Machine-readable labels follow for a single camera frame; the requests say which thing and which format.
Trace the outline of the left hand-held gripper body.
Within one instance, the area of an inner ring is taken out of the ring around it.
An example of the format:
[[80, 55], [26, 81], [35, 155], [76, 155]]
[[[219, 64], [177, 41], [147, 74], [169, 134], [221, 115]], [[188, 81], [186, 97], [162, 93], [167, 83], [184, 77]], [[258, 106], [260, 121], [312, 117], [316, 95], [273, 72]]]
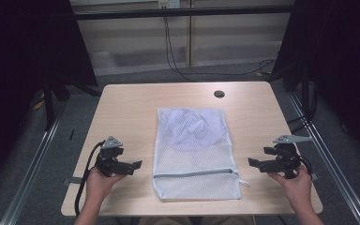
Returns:
[[99, 150], [95, 166], [105, 176], [123, 174], [123, 168], [117, 159], [117, 157], [122, 155], [123, 152], [123, 144], [113, 136], [109, 136]]

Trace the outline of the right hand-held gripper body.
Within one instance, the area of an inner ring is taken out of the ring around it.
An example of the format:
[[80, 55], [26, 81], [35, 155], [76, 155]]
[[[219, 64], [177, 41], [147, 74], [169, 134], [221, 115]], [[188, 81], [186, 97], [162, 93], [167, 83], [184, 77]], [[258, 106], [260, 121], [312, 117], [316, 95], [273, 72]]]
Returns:
[[274, 160], [277, 164], [277, 173], [284, 173], [286, 179], [295, 177], [294, 171], [303, 164], [307, 168], [307, 173], [312, 173], [312, 166], [306, 157], [298, 154], [296, 150], [297, 143], [310, 142], [310, 137], [281, 135], [273, 140], [273, 147], [264, 147], [263, 151], [267, 155], [275, 156]]

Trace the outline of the white mesh laundry bag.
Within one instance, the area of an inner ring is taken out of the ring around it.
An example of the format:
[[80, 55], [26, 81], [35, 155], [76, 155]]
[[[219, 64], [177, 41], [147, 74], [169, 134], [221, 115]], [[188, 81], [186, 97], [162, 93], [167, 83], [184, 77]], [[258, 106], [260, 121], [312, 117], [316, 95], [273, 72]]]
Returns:
[[153, 186], [163, 201], [236, 200], [240, 187], [231, 146], [216, 145], [202, 151], [178, 151], [155, 143]]

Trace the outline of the person's right hand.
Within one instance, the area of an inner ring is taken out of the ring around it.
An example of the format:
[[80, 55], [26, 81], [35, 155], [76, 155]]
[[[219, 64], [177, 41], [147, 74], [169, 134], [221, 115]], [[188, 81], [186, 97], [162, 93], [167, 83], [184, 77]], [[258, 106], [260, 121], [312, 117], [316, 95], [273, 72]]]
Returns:
[[269, 173], [269, 176], [284, 188], [293, 210], [312, 207], [312, 180], [305, 166], [301, 165], [296, 169], [296, 176], [293, 179], [286, 179], [276, 172]]

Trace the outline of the person's left hand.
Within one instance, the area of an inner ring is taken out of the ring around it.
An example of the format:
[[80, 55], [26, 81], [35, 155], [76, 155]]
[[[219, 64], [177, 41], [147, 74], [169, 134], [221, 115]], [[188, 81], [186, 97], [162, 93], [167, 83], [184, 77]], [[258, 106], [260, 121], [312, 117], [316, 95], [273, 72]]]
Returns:
[[111, 193], [113, 186], [126, 178], [125, 175], [114, 174], [105, 176], [99, 169], [93, 168], [86, 181], [86, 205], [101, 205], [105, 198]]

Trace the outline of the white garment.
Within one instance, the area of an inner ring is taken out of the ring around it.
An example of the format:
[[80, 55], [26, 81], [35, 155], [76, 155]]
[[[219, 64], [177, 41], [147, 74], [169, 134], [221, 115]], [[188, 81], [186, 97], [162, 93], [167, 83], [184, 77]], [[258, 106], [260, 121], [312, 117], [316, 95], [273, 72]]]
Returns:
[[162, 147], [202, 151], [216, 145], [232, 145], [222, 109], [161, 108], [157, 117], [157, 143]]

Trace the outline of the black metal stand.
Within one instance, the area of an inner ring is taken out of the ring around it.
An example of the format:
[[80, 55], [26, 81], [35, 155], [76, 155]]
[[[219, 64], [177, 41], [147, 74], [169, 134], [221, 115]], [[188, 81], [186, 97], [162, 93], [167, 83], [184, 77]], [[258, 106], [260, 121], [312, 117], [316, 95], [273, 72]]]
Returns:
[[54, 117], [52, 89], [50, 87], [49, 77], [47, 75], [44, 75], [43, 78], [43, 93], [44, 93], [44, 102], [45, 102], [46, 119], [47, 119], [45, 130], [48, 131], [52, 127], [55, 117]]

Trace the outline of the yellow floor object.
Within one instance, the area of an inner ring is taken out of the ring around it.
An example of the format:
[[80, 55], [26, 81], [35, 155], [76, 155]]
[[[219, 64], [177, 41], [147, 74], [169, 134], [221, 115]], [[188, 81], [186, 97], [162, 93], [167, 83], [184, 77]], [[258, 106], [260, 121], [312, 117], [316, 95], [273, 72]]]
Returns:
[[35, 111], [37, 109], [39, 109], [43, 102], [44, 102], [44, 92], [42, 90], [38, 91], [32, 98], [31, 102], [30, 102], [30, 108]]

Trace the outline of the black curtain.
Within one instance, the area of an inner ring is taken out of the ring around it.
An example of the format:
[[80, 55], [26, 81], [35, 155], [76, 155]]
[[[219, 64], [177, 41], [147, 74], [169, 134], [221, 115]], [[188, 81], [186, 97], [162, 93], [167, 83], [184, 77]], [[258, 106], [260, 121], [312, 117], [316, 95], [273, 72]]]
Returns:
[[360, 142], [360, 0], [294, 0], [274, 71], [287, 90], [306, 73]]
[[36, 92], [97, 83], [72, 13], [70, 0], [0, 0], [0, 168]]

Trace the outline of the black horizontal bar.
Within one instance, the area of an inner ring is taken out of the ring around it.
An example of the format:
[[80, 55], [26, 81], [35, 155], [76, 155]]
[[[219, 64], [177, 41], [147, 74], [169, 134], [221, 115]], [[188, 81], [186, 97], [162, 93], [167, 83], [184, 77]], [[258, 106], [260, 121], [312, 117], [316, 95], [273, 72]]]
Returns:
[[128, 11], [91, 11], [74, 13], [72, 17], [77, 20], [115, 20], [115, 19], [139, 19], [139, 18], [168, 18], [188, 16], [217, 16], [217, 15], [240, 15], [240, 14], [271, 14], [290, 13], [295, 6], [257, 6], [257, 7], [198, 7], [198, 8], [175, 8], [175, 9], [146, 9]]

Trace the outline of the aluminium floor rail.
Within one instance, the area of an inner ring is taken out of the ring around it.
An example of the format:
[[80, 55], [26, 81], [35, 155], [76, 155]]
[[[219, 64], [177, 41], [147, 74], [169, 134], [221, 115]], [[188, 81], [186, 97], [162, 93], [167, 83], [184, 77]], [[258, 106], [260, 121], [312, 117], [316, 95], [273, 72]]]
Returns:
[[294, 93], [288, 93], [288, 97], [296, 113], [301, 116], [304, 128], [307, 130], [309, 137], [314, 142], [327, 170], [334, 179], [343, 199], [349, 206], [358, 224], [360, 225], [360, 198], [352, 188], [351, 184], [339, 168], [327, 144], [324, 142], [321, 134], [316, 129], [311, 120], [307, 119], [307, 114], [302, 110], [302, 103], [298, 96]]
[[66, 110], [67, 103], [60, 103], [58, 106], [58, 113], [53, 119], [52, 125], [43, 133], [43, 137], [39, 142], [37, 151], [27, 168], [26, 174], [23, 177], [23, 180], [16, 191], [16, 194], [12, 198], [11, 203], [9, 204], [6, 213], [3, 215], [0, 225], [16, 225], [19, 216], [23, 210], [24, 204], [29, 196], [31, 187], [33, 186], [37, 176], [38, 171], [41, 167], [41, 164], [49, 150], [49, 147], [53, 141], [56, 130], [58, 129], [64, 111]]

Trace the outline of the white wall outlet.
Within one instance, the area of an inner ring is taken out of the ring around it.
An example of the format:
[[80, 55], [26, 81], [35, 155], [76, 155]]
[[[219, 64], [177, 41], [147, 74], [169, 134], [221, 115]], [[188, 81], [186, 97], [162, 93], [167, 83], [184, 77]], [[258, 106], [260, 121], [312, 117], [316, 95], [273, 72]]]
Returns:
[[159, 8], [180, 8], [180, 0], [157, 0]]

